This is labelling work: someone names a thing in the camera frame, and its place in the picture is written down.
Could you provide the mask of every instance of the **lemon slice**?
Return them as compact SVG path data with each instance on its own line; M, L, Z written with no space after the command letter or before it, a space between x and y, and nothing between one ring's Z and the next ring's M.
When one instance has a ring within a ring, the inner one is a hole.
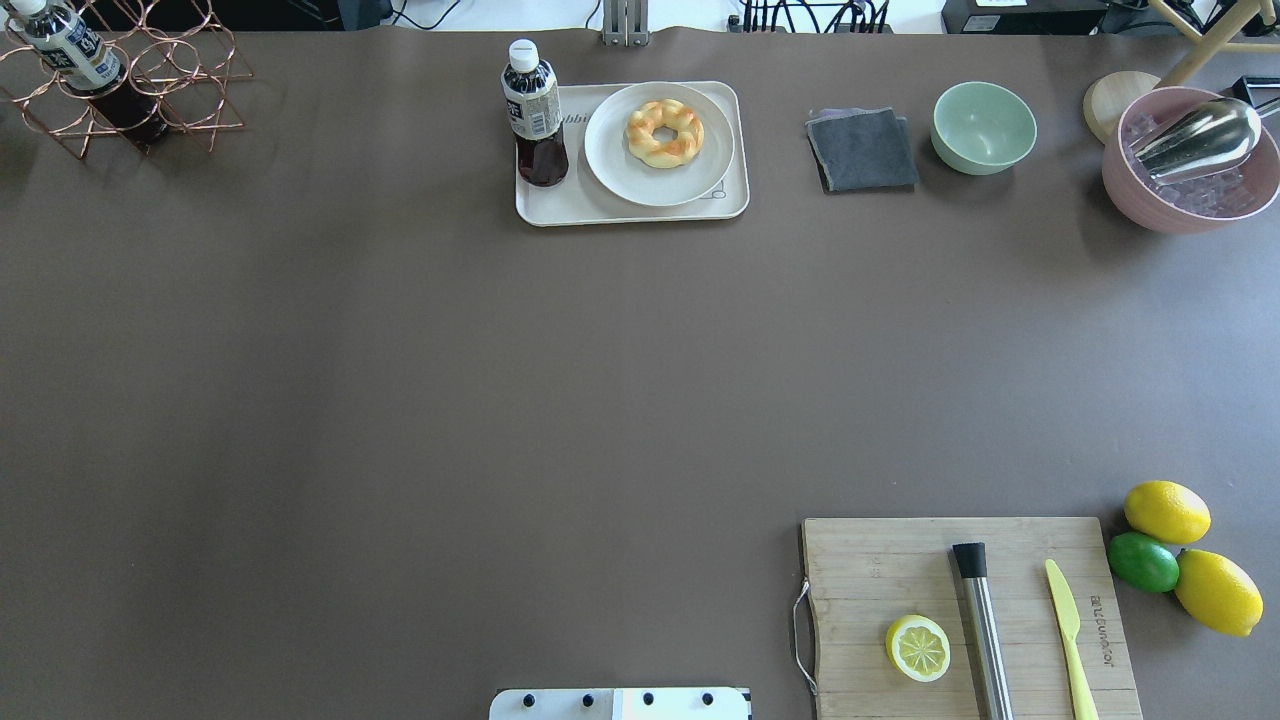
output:
M888 626L884 650L893 666L920 683L932 683L951 666L951 643L937 623L923 615L904 615Z

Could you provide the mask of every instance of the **black muddler tip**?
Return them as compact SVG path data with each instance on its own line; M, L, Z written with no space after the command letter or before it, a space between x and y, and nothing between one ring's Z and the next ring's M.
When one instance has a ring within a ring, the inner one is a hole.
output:
M956 553L956 565L960 566L961 578L987 577L987 543L965 542L952 544L951 551Z

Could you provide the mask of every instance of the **gray cloth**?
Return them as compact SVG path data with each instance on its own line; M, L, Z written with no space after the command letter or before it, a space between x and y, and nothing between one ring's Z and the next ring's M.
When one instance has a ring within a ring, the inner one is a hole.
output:
M828 192L915 184L906 118L881 110L822 110L805 123Z

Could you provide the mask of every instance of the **plastic bottle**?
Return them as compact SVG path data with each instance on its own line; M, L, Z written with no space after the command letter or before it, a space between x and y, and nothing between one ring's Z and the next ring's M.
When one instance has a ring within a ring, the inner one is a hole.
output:
M508 56L502 90L516 133L516 167L529 183L550 187L568 174L556 70L538 58L538 46L531 40L512 42Z
M169 132L159 100L129 83L120 56L79 13L60 0L9 0L9 5L17 13L9 27L61 76L72 95L83 97L120 135L148 146Z

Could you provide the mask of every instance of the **wooden cutting board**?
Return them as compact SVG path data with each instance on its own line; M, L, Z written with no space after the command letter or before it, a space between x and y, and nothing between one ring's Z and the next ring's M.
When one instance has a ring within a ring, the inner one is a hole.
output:
M1142 720L1115 585L1097 518L876 518L804 521L817 638L818 720L979 720L959 571L951 546L987 543L992 603L1015 717L1071 720L1062 642L1044 560L1080 610L1076 646L1101 720ZM884 652L897 618L936 620L951 669L933 683L899 673Z

